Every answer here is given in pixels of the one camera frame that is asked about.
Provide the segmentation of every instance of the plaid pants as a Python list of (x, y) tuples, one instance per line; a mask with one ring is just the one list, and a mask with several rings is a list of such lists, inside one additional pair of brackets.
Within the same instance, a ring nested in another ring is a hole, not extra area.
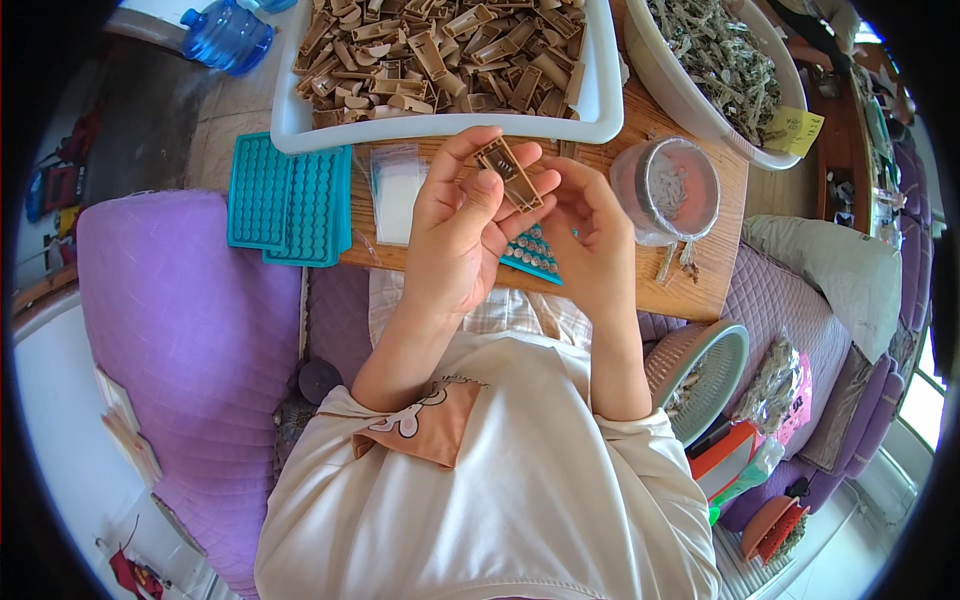
[[(383, 328), (403, 296), (403, 273), (370, 271), (370, 341), (376, 347)], [(522, 331), (590, 351), (593, 324), (573, 300), (496, 287), (467, 313), (460, 329), (470, 333)]]

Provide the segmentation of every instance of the window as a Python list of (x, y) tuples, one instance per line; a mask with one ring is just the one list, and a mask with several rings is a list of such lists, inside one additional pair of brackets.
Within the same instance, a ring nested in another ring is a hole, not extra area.
[(935, 450), (940, 440), (940, 420), (944, 413), (947, 382), (933, 374), (933, 346), (930, 343), (929, 327), (923, 344), (920, 360), (907, 382), (900, 418), (930, 449)]

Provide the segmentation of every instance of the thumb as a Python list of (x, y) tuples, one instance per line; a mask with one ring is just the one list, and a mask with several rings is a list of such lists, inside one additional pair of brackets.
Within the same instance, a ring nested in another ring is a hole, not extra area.
[(584, 251), (583, 246), (573, 236), (573, 226), (562, 210), (551, 210), (540, 222), (540, 227), (551, 250), (557, 256), (558, 266), (563, 262), (569, 264), (570, 260), (576, 260)]
[(482, 169), (464, 191), (467, 199), (449, 222), (461, 234), (479, 234), (503, 201), (503, 180), (493, 171)]

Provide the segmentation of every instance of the plastic lid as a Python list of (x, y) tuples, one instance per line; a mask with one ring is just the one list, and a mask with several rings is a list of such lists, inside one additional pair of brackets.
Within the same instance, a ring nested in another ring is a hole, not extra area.
[(180, 18), (180, 24), (186, 25), (187, 27), (193, 29), (193, 26), (200, 20), (200, 13), (194, 11), (193, 9), (187, 9), (183, 16)]

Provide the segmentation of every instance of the yellow sticky note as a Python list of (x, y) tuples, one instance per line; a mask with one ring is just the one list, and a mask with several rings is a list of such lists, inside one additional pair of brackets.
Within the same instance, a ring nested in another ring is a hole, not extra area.
[(763, 148), (804, 157), (823, 125), (824, 117), (819, 114), (780, 106), (774, 120), (764, 128)]

